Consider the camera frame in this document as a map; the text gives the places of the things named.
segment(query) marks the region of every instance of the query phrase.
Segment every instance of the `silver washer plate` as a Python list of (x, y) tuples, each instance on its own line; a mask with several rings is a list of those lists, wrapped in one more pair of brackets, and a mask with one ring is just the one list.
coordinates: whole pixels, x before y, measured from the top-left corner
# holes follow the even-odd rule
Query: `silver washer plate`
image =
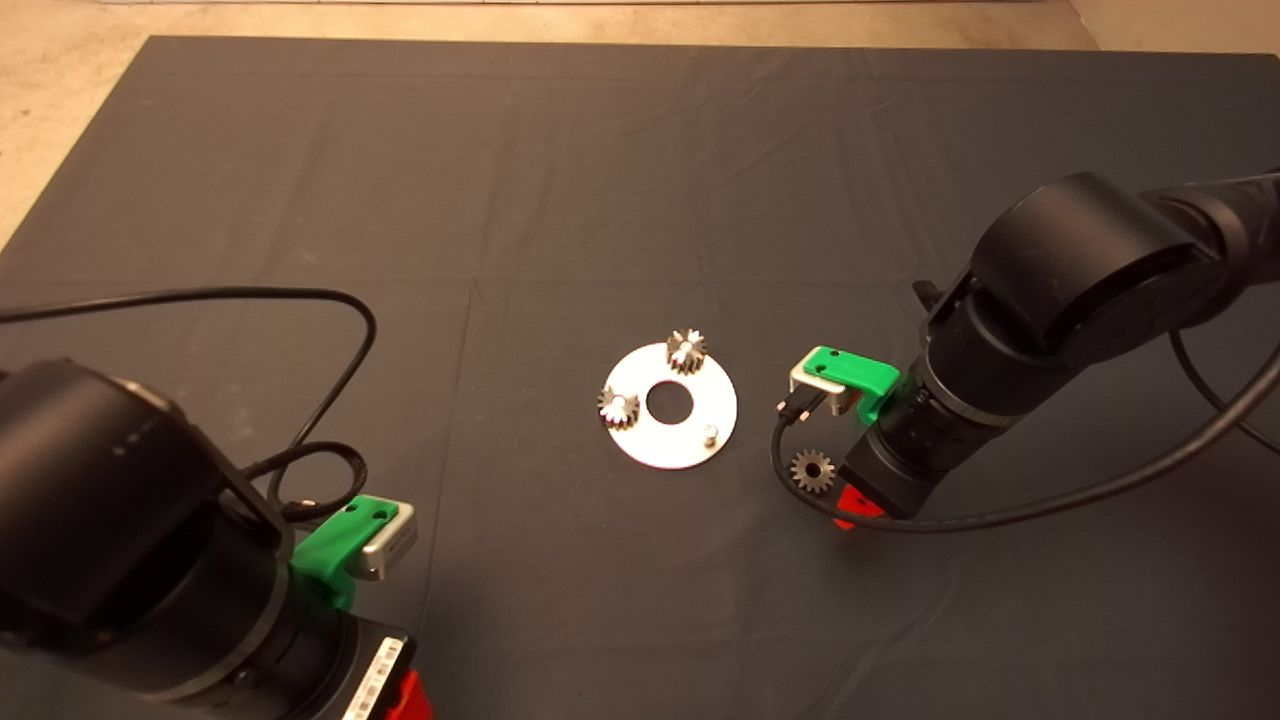
[[(672, 382), (689, 391), (694, 409), (684, 421), (668, 425), (649, 413), (649, 391)], [(667, 363), (667, 343), (655, 342), (632, 350), (613, 366), (604, 384), (614, 392), (635, 395), (640, 416), (630, 428), (609, 429), (613, 442), (635, 461), (663, 470), (692, 468), (724, 447), (737, 421), (737, 393), (714, 357), (701, 369), (682, 375)], [(714, 437), (708, 437), (713, 429)]]

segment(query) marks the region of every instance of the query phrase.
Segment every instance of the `metal gear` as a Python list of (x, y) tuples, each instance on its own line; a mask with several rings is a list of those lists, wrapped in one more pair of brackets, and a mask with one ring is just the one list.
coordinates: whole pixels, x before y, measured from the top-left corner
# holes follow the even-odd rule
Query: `metal gear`
[(800, 489), (822, 495), (836, 482), (836, 465), (817, 450), (803, 450), (791, 457), (791, 479)]
[(667, 338), (667, 363), (671, 369), (682, 375), (696, 373), (707, 357), (707, 338), (703, 333), (687, 328), (676, 331)]
[(600, 410), (600, 419), (613, 429), (630, 428), (640, 418), (640, 398), (634, 395), (613, 392), (605, 387), (595, 401)]

